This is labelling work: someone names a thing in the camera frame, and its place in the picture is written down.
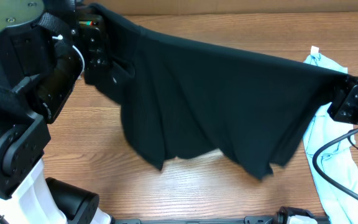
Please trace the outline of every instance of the white tag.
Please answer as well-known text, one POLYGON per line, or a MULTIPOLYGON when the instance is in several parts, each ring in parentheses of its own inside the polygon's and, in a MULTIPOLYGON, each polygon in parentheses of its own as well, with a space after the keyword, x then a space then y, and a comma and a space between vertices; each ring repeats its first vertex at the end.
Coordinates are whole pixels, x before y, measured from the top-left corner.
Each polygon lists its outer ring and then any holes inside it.
POLYGON ((319 48, 315 47, 315 46, 311 46, 310 49, 310 54, 317 54, 318 53, 319 48))
POLYGON ((295 215, 288 217, 287 224, 317 224, 317 221, 309 217, 295 215))

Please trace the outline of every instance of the light blue cloth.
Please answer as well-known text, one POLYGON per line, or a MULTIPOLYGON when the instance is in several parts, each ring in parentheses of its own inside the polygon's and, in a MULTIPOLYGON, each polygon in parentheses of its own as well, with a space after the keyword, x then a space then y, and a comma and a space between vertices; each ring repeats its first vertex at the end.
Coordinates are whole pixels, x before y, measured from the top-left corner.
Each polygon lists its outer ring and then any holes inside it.
MULTIPOLYGON (((311 54, 304 63, 347 73, 347 68, 320 53, 311 54)), ((346 134, 353 125, 335 122, 327 113, 330 104, 320 107, 309 124, 303 144, 321 204, 332 224, 358 224, 358 201, 325 181, 314 169, 314 153, 326 143, 346 134)), ((329 147, 318 158, 320 168, 332 179, 358 194, 358 168, 347 139, 329 147)))

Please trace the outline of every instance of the cardboard box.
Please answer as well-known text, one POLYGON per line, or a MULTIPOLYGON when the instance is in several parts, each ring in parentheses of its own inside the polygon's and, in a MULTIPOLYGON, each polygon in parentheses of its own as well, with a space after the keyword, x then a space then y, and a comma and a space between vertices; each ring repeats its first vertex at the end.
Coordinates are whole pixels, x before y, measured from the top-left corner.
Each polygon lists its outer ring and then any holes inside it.
POLYGON ((358 11, 358 0, 85 0, 123 15, 358 11))

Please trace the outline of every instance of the black t-shirt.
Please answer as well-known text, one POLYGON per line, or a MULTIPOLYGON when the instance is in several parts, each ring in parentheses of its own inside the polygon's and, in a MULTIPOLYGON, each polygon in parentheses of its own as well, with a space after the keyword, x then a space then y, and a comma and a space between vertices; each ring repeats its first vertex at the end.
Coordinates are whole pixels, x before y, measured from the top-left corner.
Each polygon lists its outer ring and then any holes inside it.
POLYGON ((345 73, 186 40, 137 26, 98 4, 114 54, 85 80, 121 105, 129 144, 161 169, 219 148, 258 179, 284 166, 345 73))

